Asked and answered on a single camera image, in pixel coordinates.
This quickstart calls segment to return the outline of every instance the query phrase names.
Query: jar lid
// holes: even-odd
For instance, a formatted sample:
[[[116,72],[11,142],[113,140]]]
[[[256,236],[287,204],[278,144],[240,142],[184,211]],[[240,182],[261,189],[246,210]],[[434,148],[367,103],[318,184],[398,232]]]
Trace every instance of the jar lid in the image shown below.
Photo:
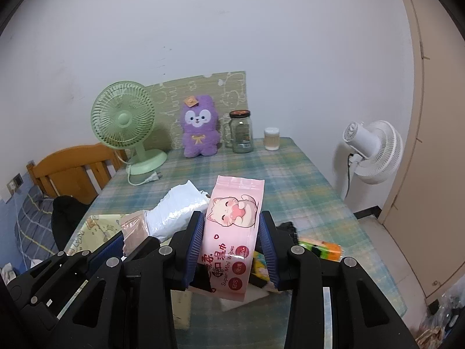
[[[278,129],[277,127],[267,127],[264,130],[264,132],[265,132],[266,135],[279,135],[280,134],[280,129]]]
[[[250,110],[234,110],[229,113],[230,118],[247,118],[250,117]]]

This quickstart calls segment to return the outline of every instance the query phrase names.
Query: beige door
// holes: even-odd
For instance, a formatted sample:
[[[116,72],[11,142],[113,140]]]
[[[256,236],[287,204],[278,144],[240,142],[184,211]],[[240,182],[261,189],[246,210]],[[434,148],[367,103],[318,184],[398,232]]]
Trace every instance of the beige door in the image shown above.
[[[384,225],[430,303],[465,273],[465,41],[438,0],[412,3],[423,44],[423,104]]]

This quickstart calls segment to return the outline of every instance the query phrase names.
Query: table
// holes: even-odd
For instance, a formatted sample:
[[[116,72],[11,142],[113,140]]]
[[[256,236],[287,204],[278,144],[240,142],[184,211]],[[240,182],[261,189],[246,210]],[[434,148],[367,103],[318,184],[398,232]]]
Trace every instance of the table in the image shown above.
[[[354,257],[363,266],[402,316],[406,305],[391,274],[354,215],[310,159],[290,138],[281,138],[278,151],[267,151],[262,139],[254,144],[255,151],[249,154],[234,154],[230,149],[220,148],[215,156],[193,159],[186,159],[182,150],[171,151],[160,167],[162,178],[141,186],[129,185],[125,171],[119,170],[86,217],[152,209],[170,188],[187,180],[197,189],[211,192],[218,175],[264,179],[262,210],[269,210],[276,224],[292,221],[299,236],[340,244],[344,256]],[[70,249],[84,223],[85,219],[65,250]],[[330,306],[325,300],[325,347],[331,348]],[[178,347],[282,348],[290,302],[287,293],[271,294],[222,312],[218,299],[194,293],[190,329],[176,331]]]

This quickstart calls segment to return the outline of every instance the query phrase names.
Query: red circle label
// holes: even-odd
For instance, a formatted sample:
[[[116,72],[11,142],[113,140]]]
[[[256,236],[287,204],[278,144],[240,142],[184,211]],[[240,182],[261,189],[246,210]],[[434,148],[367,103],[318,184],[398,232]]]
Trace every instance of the red circle label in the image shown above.
[[[242,281],[240,280],[240,278],[237,277],[231,278],[228,282],[228,286],[233,291],[240,290],[240,288],[242,287]]]
[[[234,262],[232,267],[235,274],[244,274],[246,272],[246,265],[241,261]]]
[[[249,255],[249,248],[247,248],[245,245],[239,245],[237,248],[236,248],[236,255],[237,256],[241,256],[243,258],[247,258],[247,256]]]

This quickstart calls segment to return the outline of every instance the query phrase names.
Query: wooden headboard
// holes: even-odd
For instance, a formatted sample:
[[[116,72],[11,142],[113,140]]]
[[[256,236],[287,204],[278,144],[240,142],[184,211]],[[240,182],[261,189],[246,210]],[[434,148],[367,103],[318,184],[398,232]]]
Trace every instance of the wooden headboard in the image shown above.
[[[124,151],[118,151],[119,156],[127,159]],[[110,180],[110,173],[105,164],[110,161],[118,170],[123,163],[118,159],[115,150],[101,144],[78,145],[54,152],[39,164],[33,162],[26,168],[41,190],[55,198],[58,195],[72,195],[82,203],[90,203],[97,196],[85,166],[92,170],[101,189]]]

